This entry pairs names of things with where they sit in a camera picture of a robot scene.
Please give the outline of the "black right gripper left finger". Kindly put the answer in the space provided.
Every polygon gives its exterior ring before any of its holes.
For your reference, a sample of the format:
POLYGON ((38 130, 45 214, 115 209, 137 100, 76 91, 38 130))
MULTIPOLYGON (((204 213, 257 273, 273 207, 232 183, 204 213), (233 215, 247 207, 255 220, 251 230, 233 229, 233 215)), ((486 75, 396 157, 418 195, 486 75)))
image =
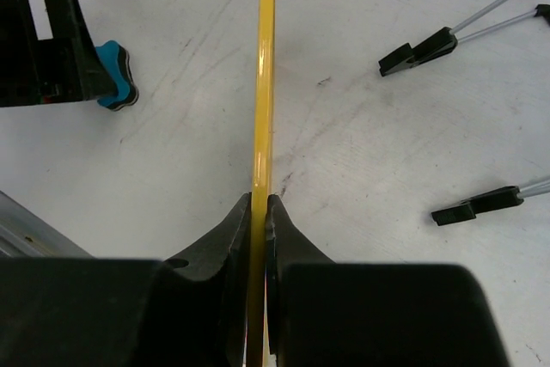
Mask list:
POLYGON ((4 366, 240 366, 250 195, 166 260, 1 257, 4 366))

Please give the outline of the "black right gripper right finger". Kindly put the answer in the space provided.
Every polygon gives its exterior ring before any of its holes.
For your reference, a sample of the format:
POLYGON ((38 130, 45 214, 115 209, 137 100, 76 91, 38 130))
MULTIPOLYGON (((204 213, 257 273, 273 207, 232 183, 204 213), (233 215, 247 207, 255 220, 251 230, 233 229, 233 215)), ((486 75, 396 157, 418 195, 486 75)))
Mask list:
POLYGON ((268 199, 269 350, 280 366, 506 366, 477 279, 451 264, 337 263, 268 199))

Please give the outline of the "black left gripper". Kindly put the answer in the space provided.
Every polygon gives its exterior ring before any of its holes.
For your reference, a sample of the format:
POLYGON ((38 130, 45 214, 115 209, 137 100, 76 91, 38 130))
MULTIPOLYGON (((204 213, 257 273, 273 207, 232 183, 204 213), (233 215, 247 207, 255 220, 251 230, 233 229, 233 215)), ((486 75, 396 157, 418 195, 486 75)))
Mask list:
POLYGON ((1 106, 94 101, 115 95, 78 0, 45 0, 52 37, 40 40, 29 0, 1 0, 1 106))

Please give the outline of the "blue whiteboard eraser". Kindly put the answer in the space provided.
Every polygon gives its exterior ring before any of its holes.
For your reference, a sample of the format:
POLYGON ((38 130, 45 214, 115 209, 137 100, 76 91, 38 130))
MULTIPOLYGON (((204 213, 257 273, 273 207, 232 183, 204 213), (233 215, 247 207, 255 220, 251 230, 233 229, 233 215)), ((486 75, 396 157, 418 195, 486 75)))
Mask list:
POLYGON ((131 73, 129 52, 115 40, 109 40, 95 50, 116 86, 114 96, 100 98, 97 103, 114 112, 134 105, 139 92, 131 73))

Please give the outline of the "yellow framed small whiteboard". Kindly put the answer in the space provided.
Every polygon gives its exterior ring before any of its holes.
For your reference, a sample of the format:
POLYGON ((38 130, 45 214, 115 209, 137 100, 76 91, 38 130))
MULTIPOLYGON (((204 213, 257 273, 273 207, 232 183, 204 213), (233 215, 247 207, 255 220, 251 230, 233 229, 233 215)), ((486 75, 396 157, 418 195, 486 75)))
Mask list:
POLYGON ((266 358, 266 215, 267 200, 272 192, 275 2, 259 0, 247 294, 247 366, 262 366, 266 358))

